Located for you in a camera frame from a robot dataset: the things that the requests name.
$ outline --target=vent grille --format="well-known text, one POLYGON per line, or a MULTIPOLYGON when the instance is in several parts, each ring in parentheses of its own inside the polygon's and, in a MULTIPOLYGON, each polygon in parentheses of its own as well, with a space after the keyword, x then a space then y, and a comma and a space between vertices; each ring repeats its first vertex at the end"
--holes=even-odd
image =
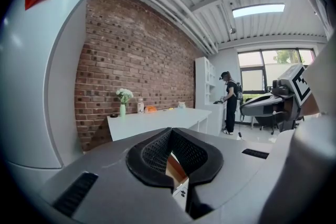
POLYGON ((253 156, 253 157, 257 157, 257 158, 262 158, 262 159, 267 159, 268 154, 269 154, 269 153, 266 153, 266 152, 250 150, 249 148, 247 148, 246 150, 243 150, 242 153, 244 153, 246 155, 253 156))
POLYGON ((54 202, 53 207, 62 214, 71 217, 97 180, 92 173, 83 173, 74 183, 54 202))

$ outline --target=brick wall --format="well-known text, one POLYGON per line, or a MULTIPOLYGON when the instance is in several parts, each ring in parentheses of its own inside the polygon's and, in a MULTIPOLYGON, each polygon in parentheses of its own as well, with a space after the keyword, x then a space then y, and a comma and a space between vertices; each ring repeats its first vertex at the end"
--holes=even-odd
POLYGON ((118 113, 116 90, 157 109, 194 107, 194 60, 203 54, 177 27, 138 0, 88 0, 87 39, 80 56, 75 113, 84 151, 111 141, 106 117, 118 113))

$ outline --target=black outfit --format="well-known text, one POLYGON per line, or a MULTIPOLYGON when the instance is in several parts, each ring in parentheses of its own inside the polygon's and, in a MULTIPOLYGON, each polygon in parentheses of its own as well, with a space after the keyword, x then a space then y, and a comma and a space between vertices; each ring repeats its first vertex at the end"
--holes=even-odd
POLYGON ((235 113, 237 109, 237 84, 232 80, 226 83, 226 92, 229 93, 229 88, 233 87, 234 95, 227 99, 226 105, 226 130, 229 133, 233 132, 235 127, 235 113))

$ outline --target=ceiling light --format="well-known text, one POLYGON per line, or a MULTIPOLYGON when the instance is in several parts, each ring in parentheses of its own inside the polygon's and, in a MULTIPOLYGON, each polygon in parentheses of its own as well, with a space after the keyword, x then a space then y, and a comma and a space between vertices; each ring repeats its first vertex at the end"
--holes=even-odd
POLYGON ((242 17, 246 15, 259 14, 259 13, 268 13, 268 12, 283 12, 285 9, 284 4, 263 4, 255 5, 243 8, 237 8, 232 10, 233 17, 242 17))

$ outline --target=floor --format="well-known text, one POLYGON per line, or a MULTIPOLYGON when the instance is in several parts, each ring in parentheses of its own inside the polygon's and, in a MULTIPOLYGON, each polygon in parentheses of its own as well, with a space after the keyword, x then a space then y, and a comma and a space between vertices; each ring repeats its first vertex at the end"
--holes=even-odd
POLYGON ((258 142, 258 143, 275 143, 279 135, 279 130, 275 129, 274 134, 271 135, 272 129, 265 127, 262 131, 259 129, 260 126, 254 126, 251 129, 250 125, 236 124, 233 135, 225 134, 220 132, 220 137, 225 137, 228 139, 240 140, 238 132, 241 133, 241 136, 246 141, 258 142))

